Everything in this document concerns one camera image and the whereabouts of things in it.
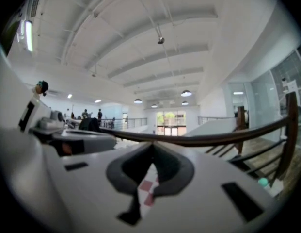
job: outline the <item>white ceiling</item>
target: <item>white ceiling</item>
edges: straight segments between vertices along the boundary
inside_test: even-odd
[[[179,97],[184,89],[196,94],[209,85],[208,77],[215,80],[212,72],[224,68],[226,56],[218,54],[229,45],[229,30],[240,26],[240,34],[250,36],[256,30],[251,14],[243,18],[252,25],[248,31],[238,21],[253,3],[239,3],[244,11],[233,14],[236,1],[243,0],[45,0],[33,20],[33,56],[65,70],[97,73],[97,82],[116,83],[144,100]],[[258,9],[253,14],[261,16]],[[163,45],[157,44],[156,31],[165,38]]]

